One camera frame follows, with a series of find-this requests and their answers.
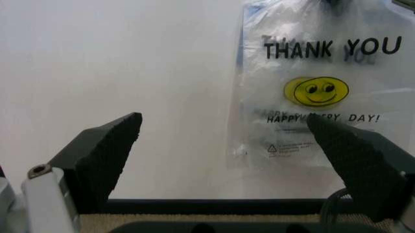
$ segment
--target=yellow smiley face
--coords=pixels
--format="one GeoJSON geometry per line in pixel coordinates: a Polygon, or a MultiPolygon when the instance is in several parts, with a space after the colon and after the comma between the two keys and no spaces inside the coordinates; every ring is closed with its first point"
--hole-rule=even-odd
{"type": "Polygon", "coordinates": [[[284,94],[294,103],[322,107],[343,100],[349,94],[349,87],[333,77],[301,77],[289,81],[284,87],[284,94]]]}

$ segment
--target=beige surface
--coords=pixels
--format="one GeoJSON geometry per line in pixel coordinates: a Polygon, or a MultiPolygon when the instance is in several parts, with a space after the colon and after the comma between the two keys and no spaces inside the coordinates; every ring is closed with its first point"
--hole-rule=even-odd
{"type": "MultiPolygon", "coordinates": [[[[133,221],[318,222],[319,217],[319,215],[81,215],[81,232],[105,233],[133,221]]],[[[389,219],[373,224],[363,215],[342,215],[339,216],[339,221],[373,225],[385,231],[390,231],[392,225],[392,220],[389,219]]]]}

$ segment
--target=black cable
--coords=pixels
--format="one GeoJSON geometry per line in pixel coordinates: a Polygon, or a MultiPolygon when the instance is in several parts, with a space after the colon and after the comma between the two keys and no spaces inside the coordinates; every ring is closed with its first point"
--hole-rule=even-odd
{"type": "Polygon", "coordinates": [[[346,188],[340,189],[339,191],[330,195],[329,198],[324,202],[320,211],[320,223],[325,233],[329,233],[333,224],[336,223],[338,214],[337,206],[339,200],[348,195],[346,188]]]}

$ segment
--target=plastic bag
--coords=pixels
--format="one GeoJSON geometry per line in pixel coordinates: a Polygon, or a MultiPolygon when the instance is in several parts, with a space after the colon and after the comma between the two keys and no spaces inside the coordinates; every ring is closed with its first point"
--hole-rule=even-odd
{"type": "Polygon", "coordinates": [[[330,166],[305,123],[310,113],[408,149],[414,59],[414,13],[389,0],[247,3],[230,161],[330,166]]]}

